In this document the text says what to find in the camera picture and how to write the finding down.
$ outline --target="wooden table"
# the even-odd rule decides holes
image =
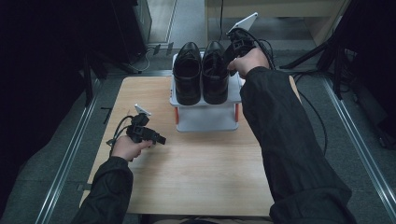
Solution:
[[[245,18],[254,12],[259,17],[303,17],[317,45],[331,34],[350,0],[226,0],[223,18]],[[205,0],[206,27],[208,18],[220,17],[220,0]]]
[[[130,162],[134,189],[128,213],[267,217],[274,201],[242,106],[236,131],[179,133],[170,83],[171,77],[123,80],[88,182],[108,158],[106,141],[123,117],[136,115],[134,104],[139,104],[152,113],[148,127],[167,140]]]

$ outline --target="shoe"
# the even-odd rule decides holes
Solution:
[[[196,44],[189,42],[176,56],[173,74],[176,98],[181,105],[195,105],[201,100],[201,53]]]
[[[202,81],[204,100],[211,105],[220,105],[228,98],[228,70],[223,60],[224,47],[211,42],[204,54]]]

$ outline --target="dark jacket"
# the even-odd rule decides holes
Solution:
[[[240,91],[243,112],[262,148],[275,223],[356,223],[351,190],[325,160],[289,75],[256,67]],[[132,192],[127,161],[110,158],[73,223],[122,223]]]

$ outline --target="right hand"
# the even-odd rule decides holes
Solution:
[[[246,78],[247,73],[255,67],[266,67],[269,68],[267,57],[261,49],[252,49],[247,55],[241,58],[235,58],[230,64],[228,64],[227,69],[230,71],[237,70],[239,76],[243,79]]]
[[[140,155],[142,149],[151,147],[151,145],[151,140],[135,143],[129,136],[124,135],[117,140],[116,145],[113,147],[111,156],[121,157],[126,161],[132,161]]]

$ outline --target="white device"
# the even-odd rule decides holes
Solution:
[[[243,20],[237,22],[233,26],[233,28],[239,27],[239,28],[243,28],[248,31],[250,29],[251,25],[253,25],[253,22],[257,19],[257,17],[259,17],[259,13],[255,12],[255,13],[251,14],[250,16],[244,18]]]
[[[136,109],[137,114],[144,113],[144,114],[146,114],[147,116],[150,116],[150,115],[151,115],[150,112],[148,112],[147,110],[145,110],[143,107],[141,107],[141,106],[138,105],[138,104],[135,104],[135,105],[134,105],[134,108]]]

